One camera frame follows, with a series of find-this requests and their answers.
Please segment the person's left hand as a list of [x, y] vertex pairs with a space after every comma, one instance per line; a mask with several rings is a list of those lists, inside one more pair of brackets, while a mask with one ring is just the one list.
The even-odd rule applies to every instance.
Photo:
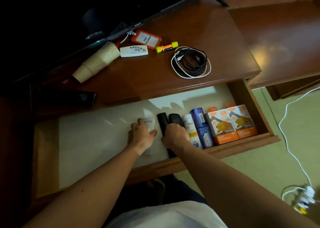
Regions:
[[137, 123], [131, 124], [131, 129], [128, 132], [128, 142], [126, 148], [133, 149], [141, 156], [149, 149], [158, 131], [156, 129], [149, 131], [142, 118], [138, 118]]

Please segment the black handheld device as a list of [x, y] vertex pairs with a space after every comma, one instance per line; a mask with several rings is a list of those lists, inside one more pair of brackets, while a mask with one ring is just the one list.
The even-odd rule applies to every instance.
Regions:
[[171, 113], [168, 117], [168, 120], [170, 124], [178, 124], [181, 127], [184, 127], [182, 118], [179, 114]]

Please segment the clear plastic packet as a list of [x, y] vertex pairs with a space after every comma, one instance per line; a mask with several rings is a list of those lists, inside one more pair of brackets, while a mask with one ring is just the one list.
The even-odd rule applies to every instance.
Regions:
[[139, 118], [137, 122], [137, 132], [134, 136], [138, 138], [138, 147], [140, 155], [152, 155], [152, 145], [155, 139], [148, 139], [148, 133], [155, 129], [155, 119], [152, 117]]

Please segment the person's right forearm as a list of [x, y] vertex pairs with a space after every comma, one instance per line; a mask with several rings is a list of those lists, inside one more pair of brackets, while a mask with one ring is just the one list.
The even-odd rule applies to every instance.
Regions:
[[263, 186], [187, 140], [171, 146], [228, 228], [320, 228]]

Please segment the black tube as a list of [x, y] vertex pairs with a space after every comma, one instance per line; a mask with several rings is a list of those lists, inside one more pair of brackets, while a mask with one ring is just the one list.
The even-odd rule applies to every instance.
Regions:
[[[159, 122], [159, 125], [160, 125], [160, 129], [161, 129], [162, 135], [165, 136], [166, 127], [169, 124], [169, 120], [167, 118], [167, 114], [165, 112], [159, 113], [157, 115], [157, 118], [158, 118], [158, 122]], [[167, 152], [168, 152], [168, 155], [169, 155], [170, 159], [177, 157], [175, 155], [175, 153], [171, 149], [167, 148]]]

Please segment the white spray bottle yellow label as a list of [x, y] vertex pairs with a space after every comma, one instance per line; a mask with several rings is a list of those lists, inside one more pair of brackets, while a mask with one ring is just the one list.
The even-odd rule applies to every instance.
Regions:
[[203, 149], [200, 138], [198, 136], [196, 126], [194, 124], [194, 120], [193, 120], [191, 114], [186, 114], [185, 116], [183, 116], [182, 121], [183, 121], [183, 124], [184, 124], [186, 131], [189, 134], [190, 143], [192, 145], [194, 145], [195, 147], [197, 147], [198, 149]]

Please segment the white orange charger box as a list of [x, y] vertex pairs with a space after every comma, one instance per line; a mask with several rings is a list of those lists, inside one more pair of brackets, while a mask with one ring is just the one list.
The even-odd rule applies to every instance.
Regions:
[[226, 104], [227, 121], [236, 131], [239, 139], [258, 135], [257, 128], [244, 104], [236, 105], [235, 102]]
[[218, 110], [216, 107], [211, 107], [205, 117], [216, 145], [239, 140], [227, 109]]

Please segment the brown wooden desk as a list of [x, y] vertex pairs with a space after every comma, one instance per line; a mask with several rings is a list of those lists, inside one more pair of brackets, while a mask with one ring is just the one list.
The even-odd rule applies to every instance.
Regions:
[[[79, 83], [71, 75], [89, 57], [83, 56], [51, 70], [33, 84], [32, 114], [36, 120], [95, 110], [112, 105], [167, 96], [221, 82], [248, 80], [261, 72], [229, 11], [214, 0], [193, 0], [142, 26], [142, 30], [206, 53], [212, 70], [198, 79], [180, 78], [171, 67], [174, 50], [146, 56], [119, 57], [109, 66]], [[42, 88], [95, 92], [92, 108], [48, 106], [35, 96]]]

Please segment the white drawer liner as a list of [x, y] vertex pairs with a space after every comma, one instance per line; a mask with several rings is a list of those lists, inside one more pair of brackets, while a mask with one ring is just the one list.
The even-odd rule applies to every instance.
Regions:
[[157, 115], [179, 114], [192, 109], [222, 109], [234, 98], [226, 84], [167, 95], [59, 119], [59, 188], [63, 189], [117, 155], [127, 145], [128, 131], [138, 118], [154, 118], [158, 130], [151, 155], [143, 154], [134, 168], [168, 160]]

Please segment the dark trousers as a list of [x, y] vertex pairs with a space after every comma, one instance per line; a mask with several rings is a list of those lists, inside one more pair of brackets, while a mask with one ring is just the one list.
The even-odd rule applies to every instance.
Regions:
[[206, 199], [180, 181], [174, 174], [123, 187], [120, 195], [102, 227], [108, 225], [119, 215], [145, 207], [171, 203], [194, 201], [208, 205]]

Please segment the yellow orange flashlight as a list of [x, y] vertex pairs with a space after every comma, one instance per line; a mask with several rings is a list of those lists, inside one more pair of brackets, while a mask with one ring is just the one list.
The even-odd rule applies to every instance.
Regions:
[[174, 49], [174, 48], [178, 48], [178, 42], [177, 41], [172, 42], [172, 43], [167, 44], [167, 45], [157, 46], [155, 48], [155, 50], [156, 50], [157, 53], [160, 53], [160, 52], [169, 51], [169, 50]]

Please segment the white shirt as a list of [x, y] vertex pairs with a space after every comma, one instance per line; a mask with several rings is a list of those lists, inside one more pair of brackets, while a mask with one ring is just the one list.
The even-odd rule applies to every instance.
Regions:
[[104, 228], [228, 228], [208, 205], [182, 201], [120, 214]]

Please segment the white remote control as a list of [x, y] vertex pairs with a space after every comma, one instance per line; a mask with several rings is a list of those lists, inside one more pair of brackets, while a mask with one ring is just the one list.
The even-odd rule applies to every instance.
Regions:
[[148, 48], [146, 45], [133, 45], [120, 48], [121, 57], [136, 57], [148, 55]]

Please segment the stack of paper cups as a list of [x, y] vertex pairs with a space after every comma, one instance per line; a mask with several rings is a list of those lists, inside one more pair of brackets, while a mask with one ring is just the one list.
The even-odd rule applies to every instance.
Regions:
[[85, 60], [73, 73], [73, 77], [80, 83], [97, 75], [102, 69], [120, 57], [120, 51], [112, 42], [107, 42], [97, 52]]

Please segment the brown wooden side table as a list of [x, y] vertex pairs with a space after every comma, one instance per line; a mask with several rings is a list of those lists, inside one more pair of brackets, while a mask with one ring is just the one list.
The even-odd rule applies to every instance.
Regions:
[[273, 101], [320, 86], [320, 0], [231, 9], [261, 73], [252, 89], [266, 87]]

